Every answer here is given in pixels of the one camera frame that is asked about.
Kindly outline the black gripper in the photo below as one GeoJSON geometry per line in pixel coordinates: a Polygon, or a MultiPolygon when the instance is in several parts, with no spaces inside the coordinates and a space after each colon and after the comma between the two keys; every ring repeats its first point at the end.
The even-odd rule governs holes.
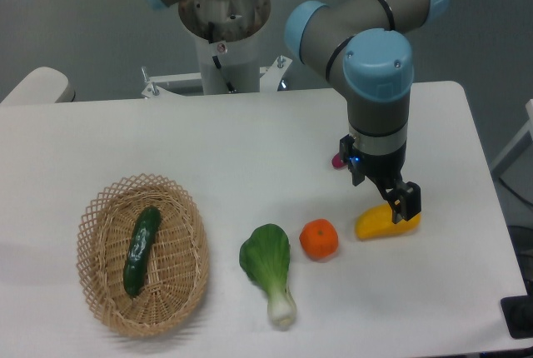
{"type": "Polygon", "coordinates": [[[421,188],[412,181],[396,183],[401,178],[405,156],[406,143],[386,155],[372,155],[356,149],[351,135],[344,136],[339,143],[339,157],[348,166],[353,186],[366,178],[373,181],[391,207],[395,224],[410,221],[421,212],[421,188]]]}

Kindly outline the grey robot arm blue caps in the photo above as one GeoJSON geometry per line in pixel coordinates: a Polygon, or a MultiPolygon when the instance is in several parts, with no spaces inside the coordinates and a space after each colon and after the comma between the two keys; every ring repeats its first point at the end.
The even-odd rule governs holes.
{"type": "MultiPolygon", "coordinates": [[[[206,94],[255,92],[257,50],[246,50],[266,24],[270,0],[148,0],[177,6],[183,26],[199,42],[206,94]]],[[[414,65],[406,33],[440,16],[449,0],[318,1],[297,6],[286,21],[291,54],[345,99],[348,134],[339,157],[354,185],[372,181],[391,208],[393,223],[421,211],[421,190],[404,181],[407,123],[414,65]]]]}

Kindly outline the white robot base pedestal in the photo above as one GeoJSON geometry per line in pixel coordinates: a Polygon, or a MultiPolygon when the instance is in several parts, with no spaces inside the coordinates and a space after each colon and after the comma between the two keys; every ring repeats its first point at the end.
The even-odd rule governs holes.
{"type": "Polygon", "coordinates": [[[270,12],[270,0],[178,4],[182,25],[195,43],[205,95],[259,91],[259,36],[270,12]]]}

